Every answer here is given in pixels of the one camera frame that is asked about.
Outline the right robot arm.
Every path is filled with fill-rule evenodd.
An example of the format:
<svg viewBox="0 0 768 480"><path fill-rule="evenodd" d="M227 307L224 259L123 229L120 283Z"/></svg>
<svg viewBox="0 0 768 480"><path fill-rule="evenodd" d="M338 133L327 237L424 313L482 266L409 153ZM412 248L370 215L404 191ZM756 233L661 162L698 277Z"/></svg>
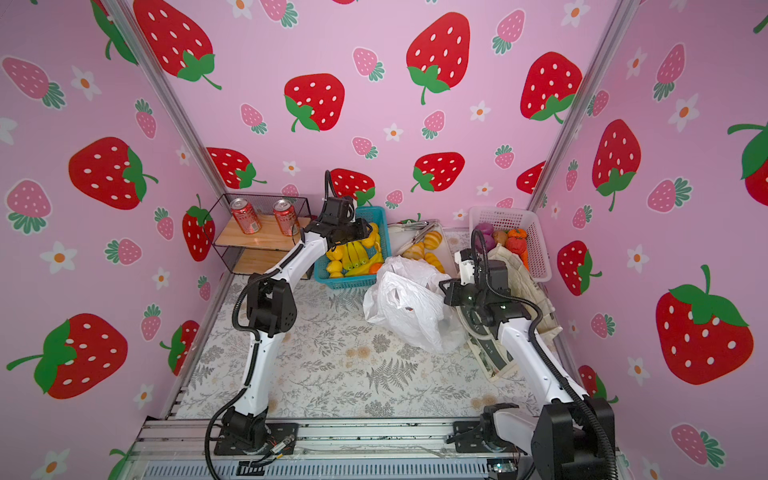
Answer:
<svg viewBox="0 0 768 480"><path fill-rule="evenodd" d="M511 293L507 267L489 258L481 230L473 230L456 263L459 278L439 284L446 305L470 335L497 340L512 355L540 412L532 416L514 403L494 404L474 427L456 429L446 441L517 454L514 465L491 467L491 479L619 478L612 407L590 397L546 347L537 330L542 309Z"/></svg>

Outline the beige canvas tote bag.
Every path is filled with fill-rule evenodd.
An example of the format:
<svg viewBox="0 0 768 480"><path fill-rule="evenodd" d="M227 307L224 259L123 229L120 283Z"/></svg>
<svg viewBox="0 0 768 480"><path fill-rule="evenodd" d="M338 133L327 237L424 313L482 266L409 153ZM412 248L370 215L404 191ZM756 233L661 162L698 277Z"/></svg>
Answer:
<svg viewBox="0 0 768 480"><path fill-rule="evenodd" d="M503 246L487 253L487 263L473 248L454 255L460 280L479 283L486 280L498 302L485 309L456 307L459 319L469 334L469 348L485 377L496 382L518 369L516 353L502 342L501 328L513 325L528 340L528 329L540 319L537 332L542 343L549 347L562 328L554 319L554 306L536 284L521 258Z"/></svg>

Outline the white plastic bag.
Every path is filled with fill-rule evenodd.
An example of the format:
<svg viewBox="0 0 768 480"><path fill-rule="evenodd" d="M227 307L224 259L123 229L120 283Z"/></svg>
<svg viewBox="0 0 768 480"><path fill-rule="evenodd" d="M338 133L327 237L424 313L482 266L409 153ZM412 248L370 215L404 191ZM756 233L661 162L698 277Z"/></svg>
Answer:
<svg viewBox="0 0 768 480"><path fill-rule="evenodd" d="M444 303L439 283L449 278L423 260L389 257L364 295L365 320L410 346L450 353L467 342L468 334L456 310Z"/></svg>

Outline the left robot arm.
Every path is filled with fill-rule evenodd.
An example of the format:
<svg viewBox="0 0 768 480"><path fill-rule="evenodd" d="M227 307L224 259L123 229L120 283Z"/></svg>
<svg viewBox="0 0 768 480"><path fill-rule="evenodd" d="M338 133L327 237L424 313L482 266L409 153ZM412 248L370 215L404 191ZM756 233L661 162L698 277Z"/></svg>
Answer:
<svg viewBox="0 0 768 480"><path fill-rule="evenodd" d="M252 275L232 312L234 329L250 335L243 386L220 408L205 433L204 454L272 455L266 423L269 387L279 347L294 326L298 310L293 289L333 247L372 233L368 221L355 217L355 200L335 193L332 174L325 173L325 199L319 216L301 231L289 253L264 274Z"/></svg>

